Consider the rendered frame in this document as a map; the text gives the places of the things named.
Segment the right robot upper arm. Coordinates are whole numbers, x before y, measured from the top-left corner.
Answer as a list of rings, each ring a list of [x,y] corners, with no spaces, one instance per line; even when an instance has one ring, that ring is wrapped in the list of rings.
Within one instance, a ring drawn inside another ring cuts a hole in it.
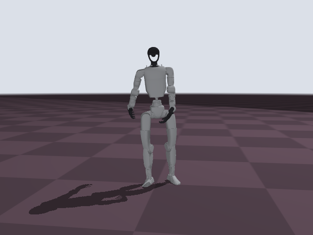
[[[132,95],[138,96],[139,95],[139,86],[141,83],[141,78],[144,76],[144,70],[145,69],[140,69],[136,72],[135,78],[134,78],[134,88],[132,91]]]

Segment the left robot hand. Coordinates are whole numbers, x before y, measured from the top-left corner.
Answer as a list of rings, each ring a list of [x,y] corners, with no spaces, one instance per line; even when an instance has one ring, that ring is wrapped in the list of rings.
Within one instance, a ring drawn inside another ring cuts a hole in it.
[[[173,110],[174,107],[171,107],[170,110],[168,111],[169,112],[168,115],[165,118],[162,118],[162,120],[164,121],[159,121],[159,123],[165,123],[171,117],[171,115],[174,114]]]

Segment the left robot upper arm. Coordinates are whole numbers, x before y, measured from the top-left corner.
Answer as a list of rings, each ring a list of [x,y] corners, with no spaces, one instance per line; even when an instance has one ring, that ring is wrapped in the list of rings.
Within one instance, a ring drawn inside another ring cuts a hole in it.
[[[167,92],[168,93],[174,93],[175,87],[174,87],[174,71],[171,67],[165,67],[166,69],[166,75],[167,75]]]

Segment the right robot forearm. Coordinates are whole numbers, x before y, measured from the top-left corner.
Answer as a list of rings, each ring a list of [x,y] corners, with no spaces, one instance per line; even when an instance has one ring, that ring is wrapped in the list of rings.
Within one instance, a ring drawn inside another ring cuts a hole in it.
[[[133,89],[132,89],[132,91],[133,91]],[[131,95],[130,95],[129,104],[127,105],[128,109],[129,109],[129,108],[132,108],[132,109],[134,108],[134,106],[135,106],[135,101],[136,101],[136,99],[137,99],[137,96],[132,95],[132,91],[131,91]]]

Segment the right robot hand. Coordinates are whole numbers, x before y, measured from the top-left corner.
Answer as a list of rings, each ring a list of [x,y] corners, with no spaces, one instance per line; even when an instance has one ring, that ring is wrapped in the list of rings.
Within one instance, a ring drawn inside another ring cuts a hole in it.
[[[132,112],[133,111],[133,109],[132,108],[129,108],[128,109],[128,111],[129,111],[129,115],[131,116],[131,118],[135,118],[135,116],[134,116],[134,114],[132,114],[132,113],[134,113],[134,112]]]

